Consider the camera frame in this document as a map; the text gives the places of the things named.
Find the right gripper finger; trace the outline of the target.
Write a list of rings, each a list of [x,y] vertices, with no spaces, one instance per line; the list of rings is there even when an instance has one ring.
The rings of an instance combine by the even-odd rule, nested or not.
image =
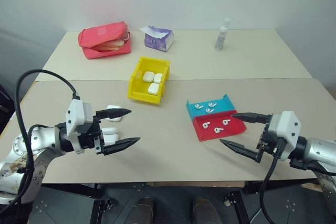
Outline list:
[[[244,145],[238,144],[236,142],[228,141],[225,139],[220,139],[220,142],[228,147],[233,152],[242,155],[244,157],[250,158],[256,163],[260,163],[262,155],[258,152],[247,149]]]
[[[272,115],[247,112],[247,113],[235,113],[232,115],[232,117],[248,123],[267,124],[270,122]]]

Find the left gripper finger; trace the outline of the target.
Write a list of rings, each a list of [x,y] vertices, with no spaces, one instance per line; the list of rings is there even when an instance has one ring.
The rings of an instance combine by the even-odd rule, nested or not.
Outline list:
[[[127,149],[128,147],[132,146],[139,140],[140,137],[131,137],[122,140],[117,140],[113,145],[104,146],[101,152],[103,155],[114,154]]]
[[[131,110],[124,109],[124,108],[112,108],[112,109],[105,109],[96,111],[96,117],[98,119],[115,119],[123,117],[124,115],[127,115],[131,113]]]

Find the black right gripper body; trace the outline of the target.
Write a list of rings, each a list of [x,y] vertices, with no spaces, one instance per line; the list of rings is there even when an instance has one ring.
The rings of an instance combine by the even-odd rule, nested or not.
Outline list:
[[[265,127],[260,135],[259,142],[257,144],[257,149],[260,153],[268,153],[272,154],[274,149],[274,140],[268,132],[269,123],[271,121],[272,116],[267,115]]]

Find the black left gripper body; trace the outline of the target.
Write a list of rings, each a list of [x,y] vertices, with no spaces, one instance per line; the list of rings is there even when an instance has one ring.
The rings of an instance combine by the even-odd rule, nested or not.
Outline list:
[[[94,149],[96,154],[102,154],[102,131],[100,123],[101,119],[95,115],[88,131],[78,136],[79,144],[82,149]]]

